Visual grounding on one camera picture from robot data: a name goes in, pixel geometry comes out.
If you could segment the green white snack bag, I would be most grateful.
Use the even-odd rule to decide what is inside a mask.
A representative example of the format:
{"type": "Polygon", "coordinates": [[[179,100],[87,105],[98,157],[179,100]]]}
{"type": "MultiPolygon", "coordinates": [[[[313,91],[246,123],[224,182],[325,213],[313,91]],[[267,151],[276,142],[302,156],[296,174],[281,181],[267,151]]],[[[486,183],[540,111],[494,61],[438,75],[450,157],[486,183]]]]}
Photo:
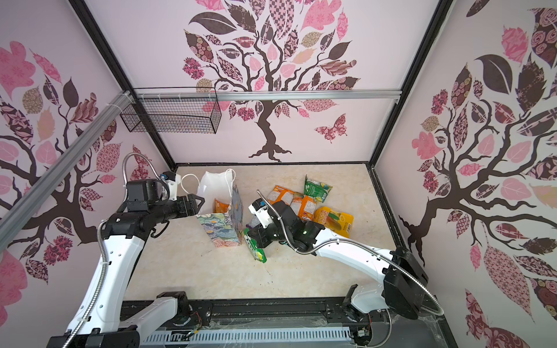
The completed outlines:
{"type": "Polygon", "coordinates": [[[243,237],[246,241],[247,247],[253,256],[253,258],[261,263],[267,262],[267,257],[263,249],[259,248],[255,239],[249,236],[249,229],[246,228],[243,230],[243,237]]]}

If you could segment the floral paper bag white handles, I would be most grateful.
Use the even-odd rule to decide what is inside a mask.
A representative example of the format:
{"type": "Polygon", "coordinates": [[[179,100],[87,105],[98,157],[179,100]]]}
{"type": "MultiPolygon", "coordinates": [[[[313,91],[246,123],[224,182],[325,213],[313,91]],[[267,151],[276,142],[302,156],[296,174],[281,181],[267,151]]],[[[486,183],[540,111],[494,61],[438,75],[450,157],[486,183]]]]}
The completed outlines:
{"type": "Polygon", "coordinates": [[[187,173],[182,176],[180,186],[185,193],[205,199],[196,218],[215,247],[237,247],[242,244],[243,205],[233,169],[228,168],[220,173],[207,171],[201,178],[187,173]],[[214,213],[214,200],[230,204],[229,211],[225,214],[214,213]]]}

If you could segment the orange chips snack bag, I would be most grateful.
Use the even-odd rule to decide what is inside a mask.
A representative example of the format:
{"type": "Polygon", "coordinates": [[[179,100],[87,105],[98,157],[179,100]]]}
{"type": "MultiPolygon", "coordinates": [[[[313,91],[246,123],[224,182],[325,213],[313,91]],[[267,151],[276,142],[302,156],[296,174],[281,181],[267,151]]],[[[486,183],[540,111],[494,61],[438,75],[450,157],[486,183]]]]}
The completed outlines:
{"type": "Polygon", "coordinates": [[[230,204],[226,204],[221,202],[220,200],[214,200],[214,209],[213,212],[217,214],[225,214],[229,211],[230,204]]]}

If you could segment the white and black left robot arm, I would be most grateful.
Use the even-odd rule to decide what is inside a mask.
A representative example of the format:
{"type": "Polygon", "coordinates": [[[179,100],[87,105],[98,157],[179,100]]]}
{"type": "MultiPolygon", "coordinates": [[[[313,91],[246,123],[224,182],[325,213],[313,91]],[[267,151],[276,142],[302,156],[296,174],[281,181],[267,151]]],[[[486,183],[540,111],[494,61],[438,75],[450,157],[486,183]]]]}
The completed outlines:
{"type": "Polygon", "coordinates": [[[123,297],[140,255],[155,227],[199,213],[204,198],[177,193],[178,175],[129,181],[117,212],[100,223],[100,260],[87,293],[66,332],[48,347],[139,347],[143,340],[178,313],[189,314],[182,291],[156,299],[128,320],[121,320],[123,297]]]}

